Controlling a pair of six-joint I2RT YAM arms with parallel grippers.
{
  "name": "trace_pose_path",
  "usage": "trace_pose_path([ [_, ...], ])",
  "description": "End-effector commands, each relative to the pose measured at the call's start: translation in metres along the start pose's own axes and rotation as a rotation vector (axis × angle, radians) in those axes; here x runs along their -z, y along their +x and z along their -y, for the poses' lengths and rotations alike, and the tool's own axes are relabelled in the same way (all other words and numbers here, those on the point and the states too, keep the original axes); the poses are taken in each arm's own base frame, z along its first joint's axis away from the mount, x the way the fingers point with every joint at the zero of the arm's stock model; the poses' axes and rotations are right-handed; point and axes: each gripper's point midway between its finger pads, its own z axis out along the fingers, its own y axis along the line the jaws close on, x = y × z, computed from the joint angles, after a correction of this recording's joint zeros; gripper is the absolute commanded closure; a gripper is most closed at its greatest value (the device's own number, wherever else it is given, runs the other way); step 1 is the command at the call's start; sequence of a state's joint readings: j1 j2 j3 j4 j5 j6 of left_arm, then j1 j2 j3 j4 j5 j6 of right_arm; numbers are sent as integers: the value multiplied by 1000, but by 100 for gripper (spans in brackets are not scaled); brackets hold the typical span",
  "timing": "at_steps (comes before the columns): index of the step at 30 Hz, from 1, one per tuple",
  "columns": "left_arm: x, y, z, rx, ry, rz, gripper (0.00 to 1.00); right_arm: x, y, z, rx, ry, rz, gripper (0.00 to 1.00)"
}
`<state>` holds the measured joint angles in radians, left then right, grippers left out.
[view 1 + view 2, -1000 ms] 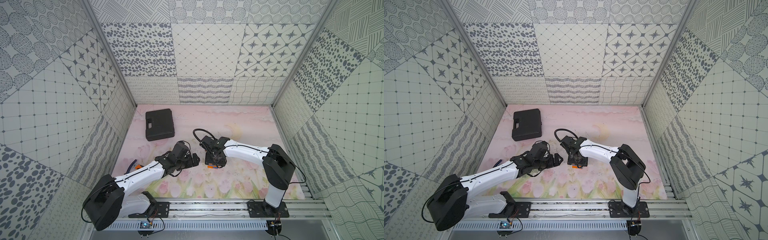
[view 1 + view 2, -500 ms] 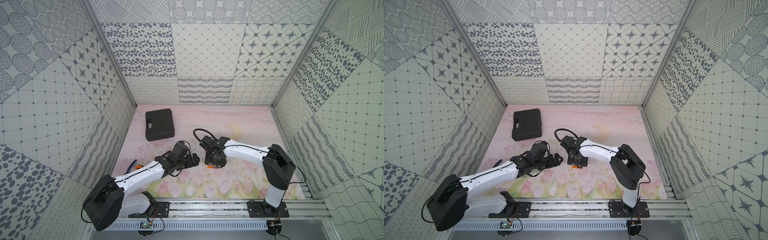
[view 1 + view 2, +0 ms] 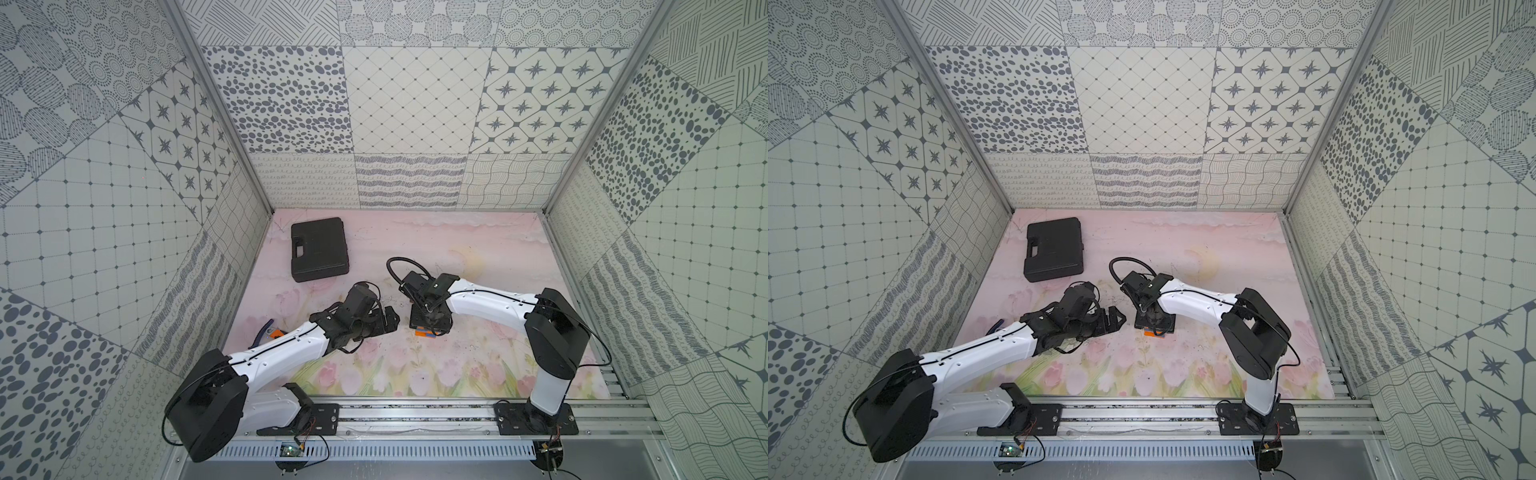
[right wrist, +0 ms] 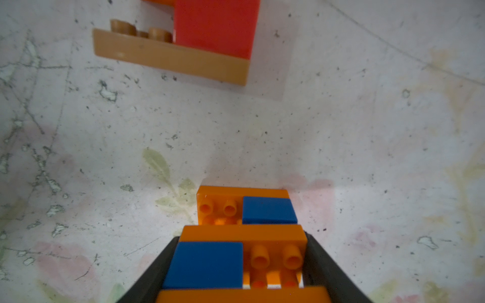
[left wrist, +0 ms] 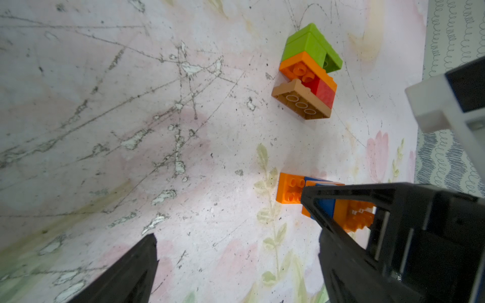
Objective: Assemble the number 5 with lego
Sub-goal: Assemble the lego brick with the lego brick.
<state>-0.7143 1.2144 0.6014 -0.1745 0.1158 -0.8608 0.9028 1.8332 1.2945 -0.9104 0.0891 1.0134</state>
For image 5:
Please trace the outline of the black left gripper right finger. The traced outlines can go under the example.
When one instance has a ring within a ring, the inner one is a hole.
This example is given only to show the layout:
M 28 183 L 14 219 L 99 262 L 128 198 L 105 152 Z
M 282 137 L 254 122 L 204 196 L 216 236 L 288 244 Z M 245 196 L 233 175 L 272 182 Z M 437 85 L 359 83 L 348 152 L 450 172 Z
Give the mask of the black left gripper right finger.
M 330 302 L 412 302 L 413 291 L 382 277 L 357 254 L 354 241 L 323 229 L 320 234 L 320 265 Z

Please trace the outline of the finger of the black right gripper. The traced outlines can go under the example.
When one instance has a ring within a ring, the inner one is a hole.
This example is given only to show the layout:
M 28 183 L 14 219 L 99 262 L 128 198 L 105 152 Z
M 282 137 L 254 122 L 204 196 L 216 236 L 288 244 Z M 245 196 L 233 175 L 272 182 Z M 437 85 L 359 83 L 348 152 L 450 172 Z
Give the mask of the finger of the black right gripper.
M 320 261 L 399 261 L 402 185 L 312 183 L 301 202 L 322 228 Z

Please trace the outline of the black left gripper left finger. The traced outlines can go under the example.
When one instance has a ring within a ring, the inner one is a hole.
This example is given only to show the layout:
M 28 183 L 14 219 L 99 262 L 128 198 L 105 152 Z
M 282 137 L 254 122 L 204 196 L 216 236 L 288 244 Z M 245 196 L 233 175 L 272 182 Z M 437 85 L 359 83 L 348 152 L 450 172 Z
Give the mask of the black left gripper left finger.
M 157 239 L 148 234 L 70 302 L 149 302 L 158 263 Z

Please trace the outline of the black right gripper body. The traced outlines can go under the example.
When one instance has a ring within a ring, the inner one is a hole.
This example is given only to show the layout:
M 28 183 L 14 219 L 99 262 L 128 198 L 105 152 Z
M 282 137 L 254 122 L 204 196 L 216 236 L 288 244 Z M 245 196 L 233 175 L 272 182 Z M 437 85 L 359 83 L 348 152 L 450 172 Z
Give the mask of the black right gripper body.
M 369 252 L 425 302 L 484 299 L 484 199 L 435 186 L 373 189 Z

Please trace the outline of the small orange lego brick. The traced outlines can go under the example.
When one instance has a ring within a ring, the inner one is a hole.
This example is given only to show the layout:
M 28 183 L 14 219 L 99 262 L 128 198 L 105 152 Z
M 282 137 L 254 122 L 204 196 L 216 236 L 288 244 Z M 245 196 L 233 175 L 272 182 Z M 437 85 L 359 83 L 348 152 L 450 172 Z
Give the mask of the small orange lego brick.
M 364 227 L 371 227 L 375 214 L 375 205 L 370 202 L 337 199 L 333 219 L 346 232 L 356 232 Z

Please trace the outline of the red square lego brick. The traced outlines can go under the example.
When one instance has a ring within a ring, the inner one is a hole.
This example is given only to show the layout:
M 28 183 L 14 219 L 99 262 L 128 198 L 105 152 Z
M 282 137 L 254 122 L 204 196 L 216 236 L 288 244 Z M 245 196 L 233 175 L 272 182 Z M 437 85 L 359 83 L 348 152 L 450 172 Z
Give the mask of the red square lego brick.
M 316 77 L 310 82 L 303 83 L 303 85 L 309 88 L 327 107 L 333 108 L 337 84 L 331 77 L 327 77 L 324 80 Z

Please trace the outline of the tan 2x4 lego plate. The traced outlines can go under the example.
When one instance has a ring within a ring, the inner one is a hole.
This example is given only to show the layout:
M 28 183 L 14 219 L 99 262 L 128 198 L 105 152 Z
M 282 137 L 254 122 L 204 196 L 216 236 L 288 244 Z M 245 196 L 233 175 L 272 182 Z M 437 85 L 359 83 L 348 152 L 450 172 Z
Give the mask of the tan 2x4 lego plate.
M 272 96 L 305 120 L 328 119 L 332 113 L 332 110 L 297 78 L 274 87 Z

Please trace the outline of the orange 2x4 lego plate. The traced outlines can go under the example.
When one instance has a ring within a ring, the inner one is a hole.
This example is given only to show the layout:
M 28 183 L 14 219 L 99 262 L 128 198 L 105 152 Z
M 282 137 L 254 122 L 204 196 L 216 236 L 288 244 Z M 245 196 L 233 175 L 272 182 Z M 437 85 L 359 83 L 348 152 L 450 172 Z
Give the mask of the orange 2x4 lego plate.
M 337 91 L 337 84 L 327 72 L 307 53 L 301 52 L 280 63 L 279 71 L 289 80 L 296 78 L 303 83 L 309 83 L 318 78 L 323 80 L 334 92 Z

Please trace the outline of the green long lego brick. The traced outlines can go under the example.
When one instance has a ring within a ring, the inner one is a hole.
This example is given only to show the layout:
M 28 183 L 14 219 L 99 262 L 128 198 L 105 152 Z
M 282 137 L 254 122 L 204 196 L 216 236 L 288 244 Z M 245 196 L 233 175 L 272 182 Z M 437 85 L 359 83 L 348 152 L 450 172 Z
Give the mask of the green long lego brick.
M 327 73 L 342 68 L 343 60 L 314 23 L 309 23 L 288 37 L 282 60 L 285 61 L 303 52 L 306 52 Z

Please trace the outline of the blue square lego brick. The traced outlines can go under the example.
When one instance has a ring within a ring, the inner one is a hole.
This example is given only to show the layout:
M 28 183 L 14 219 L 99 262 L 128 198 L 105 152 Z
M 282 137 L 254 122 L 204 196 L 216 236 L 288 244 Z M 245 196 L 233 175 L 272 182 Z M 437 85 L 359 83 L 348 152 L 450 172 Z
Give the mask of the blue square lego brick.
M 311 178 L 311 177 L 304 177 L 304 181 L 305 181 L 305 185 L 304 185 L 305 187 L 328 184 L 327 180 Z

